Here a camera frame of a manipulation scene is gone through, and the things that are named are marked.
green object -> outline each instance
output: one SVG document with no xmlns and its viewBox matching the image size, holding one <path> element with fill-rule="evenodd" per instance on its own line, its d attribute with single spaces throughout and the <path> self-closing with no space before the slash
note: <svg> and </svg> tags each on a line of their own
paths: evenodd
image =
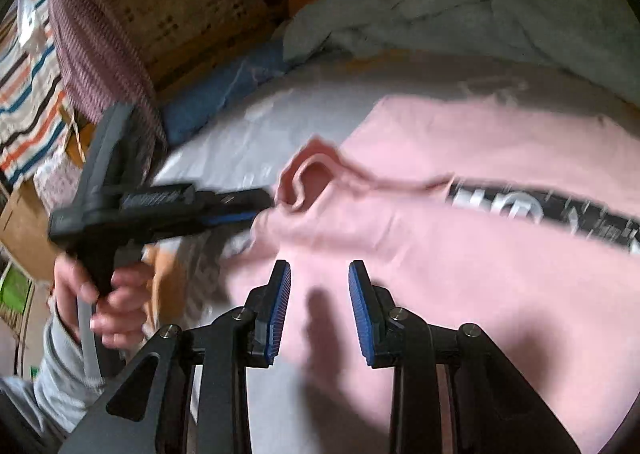
<svg viewBox="0 0 640 454">
<path fill-rule="evenodd" d="M 24 313 L 31 283 L 15 266 L 10 266 L 0 286 L 0 301 L 20 315 Z"/>
</svg>

gray hoodie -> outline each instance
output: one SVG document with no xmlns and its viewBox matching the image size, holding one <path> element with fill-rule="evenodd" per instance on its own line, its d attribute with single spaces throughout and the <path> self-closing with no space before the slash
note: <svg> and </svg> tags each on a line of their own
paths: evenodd
<svg viewBox="0 0 640 454">
<path fill-rule="evenodd" d="M 0 378 L 0 391 L 14 403 L 47 447 L 59 449 L 106 381 L 84 376 L 82 351 L 56 311 L 44 330 L 44 358 L 36 381 Z"/>
</svg>

sweatshirt cuff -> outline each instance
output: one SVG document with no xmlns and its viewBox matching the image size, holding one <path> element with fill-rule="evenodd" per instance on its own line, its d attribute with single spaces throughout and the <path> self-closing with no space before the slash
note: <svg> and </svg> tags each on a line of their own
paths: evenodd
<svg viewBox="0 0 640 454">
<path fill-rule="evenodd" d="M 67 331 L 60 319 L 58 308 L 54 305 L 52 319 L 50 320 L 50 338 L 56 357 L 62 366 L 76 380 L 82 380 L 87 386 L 98 387 L 104 384 L 103 378 L 87 379 L 84 376 L 84 359 L 82 348 Z"/>
</svg>

striped blanket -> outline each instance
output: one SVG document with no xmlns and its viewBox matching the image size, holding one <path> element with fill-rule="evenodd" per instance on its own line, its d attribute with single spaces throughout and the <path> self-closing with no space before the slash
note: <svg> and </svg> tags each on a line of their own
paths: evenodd
<svg viewBox="0 0 640 454">
<path fill-rule="evenodd" d="M 0 43 L 0 169 L 16 187 L 66 137 L 59 108 L 65 91 L 49 25 L 47 0 L 33 0 L 43 21 L 45 49 L 34 56 L 20 47 L 17 23 Z"/>
</svg>

metal screw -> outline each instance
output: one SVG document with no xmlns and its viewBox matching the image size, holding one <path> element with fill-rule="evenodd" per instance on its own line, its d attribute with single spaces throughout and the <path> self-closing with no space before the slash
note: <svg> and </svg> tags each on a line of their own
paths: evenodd
<svg viewBox="0 0 640 454">
<path fill-rule="evenodd" d="M 482 330 L 478 324 L 465 324 L 462 326 L 462 332 L 471 338 L 477 338 L 482 334 Z"/>
<path fill-rule="evenodd" d="M 409 316 L 409 312 L 407 310 L 405 310 L 404 308 L 393 308 L 389 312 L 389 316 L 393 320 L 404 320 Z"/>
<path fill-rule="evenodd" d="M 167 324 L 166 326 L 162 326 L 160 328 L 160 336 L 163 339 L 172 339 L 174 337 L 177 337 L 180 331 L 180 326 L 177 326 L 175 324 Z"/>
<path fill-rule="evenodd" d="M 248 317 L 250 310 L 248 310 L 247 308 L 237 308 L 233 311 L 233 313 L 231 314 L 231 316 L 235 319 L 235 320 L 242 320 Z"/>
</svg>

